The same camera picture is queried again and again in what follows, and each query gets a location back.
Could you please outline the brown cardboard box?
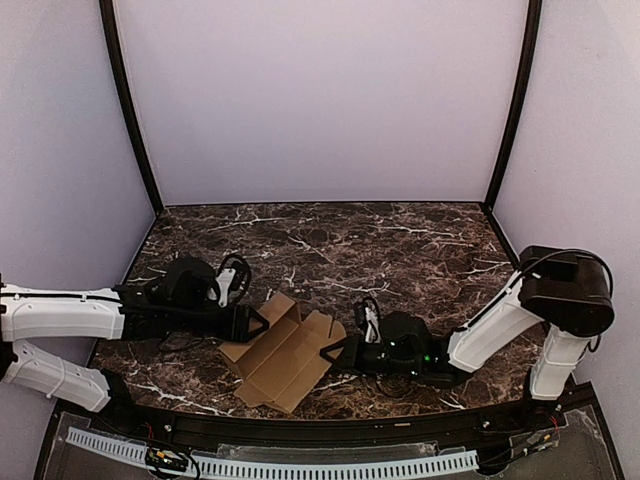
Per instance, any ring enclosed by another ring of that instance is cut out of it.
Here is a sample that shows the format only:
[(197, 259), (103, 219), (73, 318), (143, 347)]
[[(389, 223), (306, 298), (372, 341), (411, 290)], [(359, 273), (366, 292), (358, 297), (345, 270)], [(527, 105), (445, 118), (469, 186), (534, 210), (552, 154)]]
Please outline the brown cardboard box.
[(346, 338), (344, 326), (318, 310), (302, 317), (299, 305), (274, 294), (258, 313), (269, 329), (246, 344), (219, 347), (229, 369), (241, 378), (234, 396), (247, 407), (266, 406), (290, 414), (331, 366), (320, 351)]

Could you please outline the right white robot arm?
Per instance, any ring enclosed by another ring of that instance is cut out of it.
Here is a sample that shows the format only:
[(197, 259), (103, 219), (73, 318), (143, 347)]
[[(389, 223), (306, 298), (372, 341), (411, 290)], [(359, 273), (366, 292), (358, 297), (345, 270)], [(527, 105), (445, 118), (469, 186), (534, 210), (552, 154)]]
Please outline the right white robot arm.
[(383, 315), (376, 300), (365, 297), (354, 305), (359, 334), (322, 348), (320, 356), (340, 370), (453, 389), (516, 337), (546, 324), (527, 389), (534, 401), (555, 401), (584, 353), (613, 324), (613, 293), (612, 271), (596, 254), (531, 245), (497, 295), (446, 335), (433, 335), (422, 318), (407, 312)]

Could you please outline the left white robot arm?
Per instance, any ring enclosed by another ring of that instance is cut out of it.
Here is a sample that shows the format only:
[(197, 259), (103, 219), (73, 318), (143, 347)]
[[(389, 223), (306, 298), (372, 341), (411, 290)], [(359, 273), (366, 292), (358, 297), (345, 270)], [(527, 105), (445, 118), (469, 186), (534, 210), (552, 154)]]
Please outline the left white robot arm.
[(138, 286), (62, 291), (4, 284), (1, 380), (91, 412), (129, 407), (133, 400), (120, 375), (71, 363), (36, 347), (31, 339), (144, 341), (186, 332), (248, 343), (270, 327), (242, 301), (251, 280), (248, 262), (230, 254), (217, 268), (195, 257), (178, 258), (164, 274)]

